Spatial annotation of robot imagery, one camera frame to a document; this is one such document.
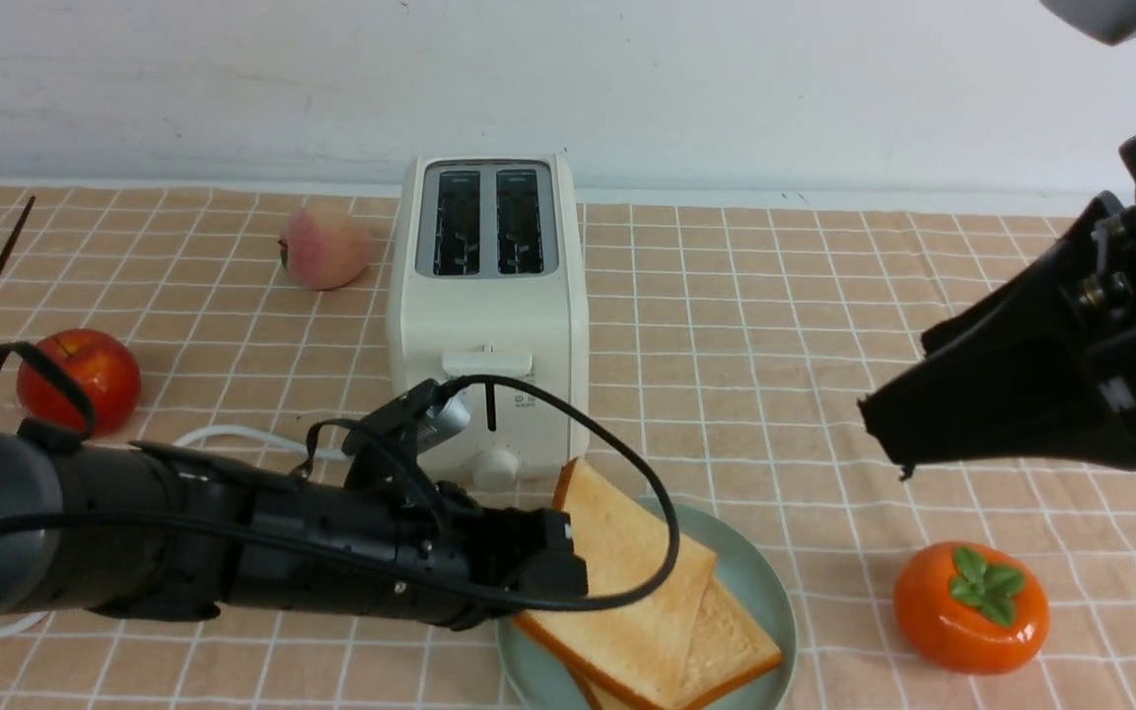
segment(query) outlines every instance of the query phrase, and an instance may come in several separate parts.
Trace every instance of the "peach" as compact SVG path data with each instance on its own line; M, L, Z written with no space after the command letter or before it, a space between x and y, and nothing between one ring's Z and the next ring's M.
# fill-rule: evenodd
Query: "peach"
M370 232L343 207L306 206L287 217L279 233L279 261L303 287L346 286L370 265Z

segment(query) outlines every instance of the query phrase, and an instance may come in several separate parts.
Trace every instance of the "toaster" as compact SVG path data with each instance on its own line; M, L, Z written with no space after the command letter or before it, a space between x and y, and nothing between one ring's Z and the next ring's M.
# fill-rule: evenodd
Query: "toaster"
M519 378L587 414L590 309L571 172L562 156L416 159L392 228L389 368L425 378ZM434 479L509 490L559 476L590 431L545 401L473 386L459 433L419 454Z

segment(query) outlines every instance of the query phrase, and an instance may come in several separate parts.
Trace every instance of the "toaster slot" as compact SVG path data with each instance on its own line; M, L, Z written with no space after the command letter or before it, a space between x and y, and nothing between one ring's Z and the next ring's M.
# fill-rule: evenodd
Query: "toaster slot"
M437 237L433 274L474 275L482 270L482 174L445 170L437 178Z
M499 273L541 274L545 269L541 194L533 168L496 173L496 228Z

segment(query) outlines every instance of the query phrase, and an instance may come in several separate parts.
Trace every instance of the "plate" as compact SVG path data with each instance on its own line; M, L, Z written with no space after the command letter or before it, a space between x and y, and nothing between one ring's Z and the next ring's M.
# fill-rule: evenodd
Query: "plate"
M641 498L638 503L663 519L657 499ZM782 666L718 699L707 710L759 710L783 705L783 699L792 687L799 648L795 612L783 580L757 545L727 523L688 504L675 504L675 511L682 532L717 552L718 579L783 650ZM568 670L554 655L525 635L510 619L501 619L493 625L502 673L524 707L591 710L580 690L568 676Z

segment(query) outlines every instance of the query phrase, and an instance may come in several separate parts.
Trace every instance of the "bread slice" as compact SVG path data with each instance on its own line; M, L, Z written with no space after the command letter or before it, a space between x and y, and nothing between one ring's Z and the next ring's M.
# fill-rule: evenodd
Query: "bread slice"
M591 596L643 584L666 557L666 523L585 459L563 468L551 504L571 517L573 548L586 561ZM695 617L716 566L716 552L682 534L675 570L643 601L605 611L524 611L512 621L626 704L671 710L680 698Z
M738 599L713 577L695 617L682 691L673 710L702 710L745 684L777 669L783 650ZM630 710L625 701L569 669L593 710Z

